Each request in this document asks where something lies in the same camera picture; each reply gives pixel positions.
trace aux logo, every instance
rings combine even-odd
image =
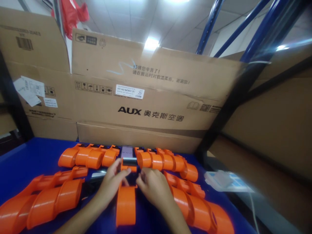
[[[140,114],[140,111],[141,111],[141,110],[132,108],[132,110],[131,110],[131,112],[130,112],[130,108],[129,108],[129,107],[127,107],[127,110],[126,110],[125,107],[121,107],[121,108],[119,109],[118,112],[124,112],[124,113],[128,113],[128,114],[137,114],[137,115],[141,115],[141,114]]]

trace white paper label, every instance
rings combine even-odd
[[[41,102],[36,95],[30,92],[29,89],[26,89],[25,80],[23,78],[18,78],[13,84],[16,91],[22,96],[22,98],[25,99],[26,102],[28,102],[31,107]]]
[[[31,93],[45,97],[45,84],[37,81],[30,79],[26,76],[21,76],[21,78],[25,81],[25,88],[26,90],[30,91]]]
[[[58,103],[56,102],[55,98],[48,98],[48,97],[46,98],[46,97],[44,97],[43,99],[45,101],[45,106],[47,106],[47,107],[55,107],[55,108],[58,107]]]
[[[143,99],[144,89],[133,88],[118,84],[116,85],[116,94],[131,98]]]

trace blue marker scribble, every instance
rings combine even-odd
[[[133,60],[133,59],[131,59],[131,60],[132,60],[132,62],[133,62],[133,65],[127,64],[127,63],[125,63],[125,62],[119,62],[119,63],[118,63],[118,65],[119,65],[119,67],[120,67],[120,69],[121,69],[121,73],[120,73],[120,72],[116,72],[116,71],[111,71],[111,70],[106,70],[106,71],[107,71],[107,72],[114,73],[114,74],[116,74],[116,75],[123,75],[123,74],[124,74],[124,70],[123,70],[122,64],[124,64],[124,65],[126,65],[126,66],[128,66],[128,67],[130,67],[130,68],[135,68],[135,67],[136,67],[136,63],[134,62],[134,60]]]

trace hand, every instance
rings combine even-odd
[[[176,206],[166,177],[160,171],[143,167],[136,181],[149,202],[161,213]]]
[[[123,170],[117,173],[118,167],[120,167],[121,162],[121,159],[118,158],[107,169],[103,182],[97,194],[94,196],[94,198],[98,200],[99,205],[102,205],[103,210],[108,206],[108,204],[116,195],[121,182],[123,182],[125,186],[129,186],[126,176],[130,174],[131,169],[128,168],[127,170]]]

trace orange plastic part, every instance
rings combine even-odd
[[[83,165],[85,166],[85,163],[87,162],[87,158],[90,154],[90,152],[93,150],[91,147],[93,144],[89,144],[87,147],[81,147],[76,157],[76,165]]]
[[[156,154],[155,152],[151,152],[151,149],[147,149],[152,157],[152,169],[156,169],[161,171],[163,168],[163,159],[160,155]]]
[[[116,157],[119,155],[119,149],[114,148],[115,145],[112,145],[109,149],[106,150],[103,161],[102,161],[102,166],[109,167],[113,164],[115,161]]]
[[[188,200],[189,213],[186,223],[192,227],[199,228],[204,231],[211,229],[211,217],[209,210],[202,199],[188,195],[185,193]]]
[[[137,163],[141,169],[143,167],[151,167],[152,166],[152,157],[151,157],[149,152],[139,152],[136,159],[137,159]]]
[[[161,156],[163,162],[163,170],[173,170],[173,158],[171,155],[166,154],[161,148],[156,148],[157,154]]]
[[[73,209],[79,202],[83,180],[70,180],[61,187],[45,189],[34,201],[27,219],[27,229],[49,222],[63,211]]]
[[[40,175],[34,178],[23,191],[0,207],[0,233],[18,234],[26,227],[29,213],[38,197],[37,194],[32,195],[33,192],[63,184],[73,178],[86,176],[87,173],[87,168],[74,167],[71,171],[57,172],[53,176]]]
[[[175,202],[177,203],[177,205],[179,206],[180,210],[182,211],[182,214],[184,216],[184,219],[186,220],[188,215],[189,215],[189,203],[188,200],[186,198],[186,195],[183,191],[172,187],[171,185],[169,185],[171,193],[173,195],[173,198],[175,199]]]
[[[173,152],[172,152],[171,150],[164,149],[164,152],[165,152],[165,154],[168,154],[168,155],[174,156],[174,154],[173,154]]]
[[[181,172],[184,170],[185,164],[184,160],[182,157],[177,157],[177,156],[171,156],[173,160],[173,167],[172,171],[174,172]]]
[[[233,224],[232,224],[228,214],[225,212],[225,210],[217,204],[214,204],[214,203],[211,203],[211,202],[208,202],[205,200],[204,200],[204,202],[205,202],[206,206],[211,208],[212,221],[217,226],[217,231],[214,233],[216,233],[216,234],[234,234]]]
[[[85,166],[87,168],[99,169],[106,149],[103,148],[103,145],[100,145],[98,148],[93,148],[93,150],[89,153],[89,156],[86,160]]]
[[[73,209],[78,205],[82,183],[82,179],[64,182],[56,201],[56,209],[58,213]]]
[[[157,169],[159,171],[163,168],[162,157],[151,149],[147,149],[146,152],[138,153],[137,163],[142,167],[151,167],[153,169]]]
[[[80,150],[81,144],[77,144],[72,148],[66,149],[59,158],[59,167],[73,167],[75,165],[77,154]]]
[[[190,181],[188,181],[189,189],[190,189],[190,194],[198,197],[198,198],[205,198],[205,191],[202,190],[201,186],[198,184],[194,184]]]
[[[136,224],[136,193],[137,186],[119,186],[116,205],[116,227]]]
[[[143,153],[144,150],[140,149],[139,147],[135,147],[134,148],[134,154],[136,155],[136,157],[138,156],[139,153]]]
[[[172,174],[167,173],[166,171],[163,172],[164,176],[167,179],[169,185],[172,185],[184,192],[187,192],[195,197],[198,198],[205,198],[205,191],[202,190],[200,185],[194,184],[190,181],[182,180]]]
[[[179,179],[178,177],[176,177],[175,175],[172,175],[166,171],[164,171],[163,174],[166,177],[169,185],[172,185],[173,187],[177,187],[177,185],[178,185],[177,180]]]
[[[180,172],[181,178],[192,182],[196,182],[198,179],[197,168],[194,165],[189,164],[187,162],[184,162],[184,164],[185,164],[184,170]]]
[[[122,170],[127,170],[128,168],[130,168],[131,169],[131,172],[136,172],[137,170],[136,170],[136,166],[126,166],[126,165],[124,165],[123,163],[124,163],[124,161],[123,161],[124,159],[122,159],[122,161],[121,161],[121,166],[120,166],[120,170],[122,171]]]

